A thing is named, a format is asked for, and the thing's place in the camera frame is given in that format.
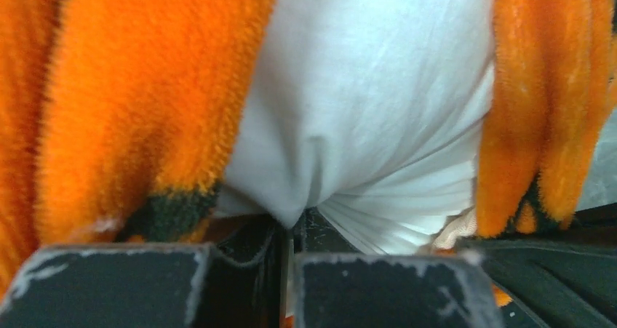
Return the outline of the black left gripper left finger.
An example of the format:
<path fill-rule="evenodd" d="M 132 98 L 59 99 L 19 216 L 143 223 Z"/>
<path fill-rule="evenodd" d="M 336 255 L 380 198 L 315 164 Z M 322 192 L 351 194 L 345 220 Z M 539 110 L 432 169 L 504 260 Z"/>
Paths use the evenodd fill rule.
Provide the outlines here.
<path fill-rule="evenodd" d="M 46 247 L 1 304 L 11 327 L 278 327 L 287 235 L 269 217 L 217 243 Z"/>

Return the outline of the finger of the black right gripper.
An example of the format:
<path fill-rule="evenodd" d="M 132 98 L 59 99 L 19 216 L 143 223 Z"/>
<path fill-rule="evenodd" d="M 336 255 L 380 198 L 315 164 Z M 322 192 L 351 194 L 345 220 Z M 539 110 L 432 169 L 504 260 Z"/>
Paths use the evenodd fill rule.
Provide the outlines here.
<path fill-rule="evenodd" d="M 616 326 L 616 205 L 576 214 L 565 231 L 505 239 L 464 239 L 512 302 L 506 327 Z"/>

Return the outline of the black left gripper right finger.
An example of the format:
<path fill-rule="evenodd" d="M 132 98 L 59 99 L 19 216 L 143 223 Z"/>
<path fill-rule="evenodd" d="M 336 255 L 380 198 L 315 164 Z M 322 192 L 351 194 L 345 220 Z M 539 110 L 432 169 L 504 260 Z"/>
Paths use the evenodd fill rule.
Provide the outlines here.
<path fill-rule="evenodd" d="M 296 327 L 502 327 L 476 255 L 365 255 L 315 209 L 294 227 Z"/>

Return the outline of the white pillow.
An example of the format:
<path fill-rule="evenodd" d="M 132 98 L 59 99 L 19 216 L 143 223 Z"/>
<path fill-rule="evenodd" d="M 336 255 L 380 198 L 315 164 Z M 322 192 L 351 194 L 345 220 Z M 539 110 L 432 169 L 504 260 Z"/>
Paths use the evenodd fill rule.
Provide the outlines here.
<path fill-rule="evenodd" d="M 493 0 L 277 0 L 219 217 L 315 207 L 367 254 L 477 229 Z"/>

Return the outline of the orange patterned pillowcase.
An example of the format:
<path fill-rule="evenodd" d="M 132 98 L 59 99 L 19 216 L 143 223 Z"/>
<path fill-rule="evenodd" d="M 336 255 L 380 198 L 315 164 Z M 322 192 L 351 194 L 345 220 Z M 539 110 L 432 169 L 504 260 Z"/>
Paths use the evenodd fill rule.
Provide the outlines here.
<path fill-rule="evenodd" d="M 278 327 L 296 327 L 298 221 L 216 214 L 276 3 L 1 0 L 1 304 L 46 247 L 217 243 L 266 216 L 287 235 Z M 616 112 L 615 5 L 493 0 L 473 235 L 367 254 L 335 230 L 365 255 L 476 255 L 484 271 L 460 241 L 571 228 Z M 512 299 L 486 275 L 501 312 Z"/>

